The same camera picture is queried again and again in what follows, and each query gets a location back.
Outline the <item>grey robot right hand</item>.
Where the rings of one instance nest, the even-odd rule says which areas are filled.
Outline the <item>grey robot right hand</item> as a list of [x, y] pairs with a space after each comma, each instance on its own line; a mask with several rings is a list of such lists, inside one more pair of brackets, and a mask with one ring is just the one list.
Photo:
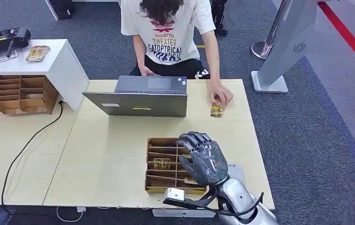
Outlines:
[[228, 179], [228, 164], [216, 141], [206, 133], [181, 134], [176, 144], [189, 151], [191, 160], [180, 156], [182, 167], [200, 186], [215, 186]]

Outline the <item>person's right hand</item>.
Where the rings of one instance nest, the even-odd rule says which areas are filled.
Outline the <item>person's right hand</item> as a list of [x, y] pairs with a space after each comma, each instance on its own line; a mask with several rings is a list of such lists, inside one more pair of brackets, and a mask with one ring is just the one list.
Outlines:
[[152, 70], [150, 70], [146, 66], [138, 66], [138, 69], [139, 69], [140, 74], [142, 76], [159, 76], [158, 74], [154, 73]]

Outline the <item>person's left hand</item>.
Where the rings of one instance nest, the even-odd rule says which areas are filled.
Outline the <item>person's left hand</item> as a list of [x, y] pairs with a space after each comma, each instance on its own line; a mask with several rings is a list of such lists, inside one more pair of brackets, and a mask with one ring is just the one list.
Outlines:
[[213, 105], [225, 108], [234, 98], [232, 92], [221, 85], [221, 82], [209, 82], [209, 97]]

